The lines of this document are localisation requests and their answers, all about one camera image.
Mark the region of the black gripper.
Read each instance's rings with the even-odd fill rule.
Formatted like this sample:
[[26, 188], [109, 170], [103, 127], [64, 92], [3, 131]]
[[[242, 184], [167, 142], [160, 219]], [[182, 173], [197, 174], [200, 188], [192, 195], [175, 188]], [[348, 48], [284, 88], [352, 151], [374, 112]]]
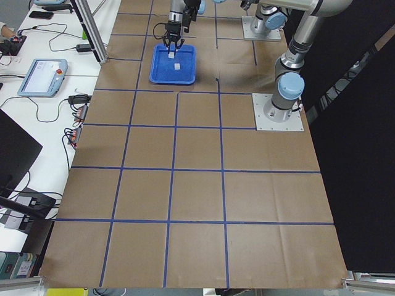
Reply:
[[184, 0], [185, 8], [183, 9], [183, 21], [196, 21], [200, 0]]
[[[183, 27], [184, 32], [189, 32], [189, 13], [183, 13]], [[170, 49], [170, 43], [175, 43], [174, 53], [177, 53], [181, 49], [185, 40], [181, 38], [181, 22], [167, 22], [165, 24], [165, 33], [162, 37], [162, 41], [167, 50]]]

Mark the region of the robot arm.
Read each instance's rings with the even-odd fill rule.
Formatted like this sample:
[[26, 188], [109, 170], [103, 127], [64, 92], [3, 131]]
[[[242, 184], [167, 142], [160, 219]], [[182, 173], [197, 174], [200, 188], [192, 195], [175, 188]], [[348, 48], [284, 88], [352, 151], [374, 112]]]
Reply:
[[327, 17], [342, 13], [351, 1], [241, 1], [240, 7], [248, 10], [251, 4], [264, 9], [294, 9], [303, 11], [288, 49], [276, 61], [276, 90], [272, 98], [264, 105], [265, 116], [276, 123], [288, 121], [294, 112], [293, 105], [300, 98], [305, 82], [299, 74], [304, 58]]
[[[253, 34], [253, 39], [275, 40], [274, 33], [286, 24], [288, 16], [277, 6], [261, 4], [259, 1], [241, 1], [240, 7], [248, 10], [257, 5], [255, 16], [243, 17], [243, 27]], [[177, 52], [183, 46], [184, 34], [189, 33], [192, 22], [206, 9], [205, 1], [171, 1], [167, 22], [163, 23], [165, 33], [157, 37], [169, 52]]]

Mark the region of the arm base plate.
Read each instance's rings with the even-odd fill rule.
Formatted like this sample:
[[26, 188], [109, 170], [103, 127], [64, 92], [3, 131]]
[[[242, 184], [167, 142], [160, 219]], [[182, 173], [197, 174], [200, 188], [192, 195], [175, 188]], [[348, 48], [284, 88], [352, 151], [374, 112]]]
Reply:
[[272, 94], [252, 93], [252, 101], [257, 131], [304, 131], [297, 102], [289, 110], [280, 110], [272, 104]]
[[280, 41], [279, 29], [269, 30], [263, 20], [254, 16], [243, 16], [243, 36], [251, 41]]

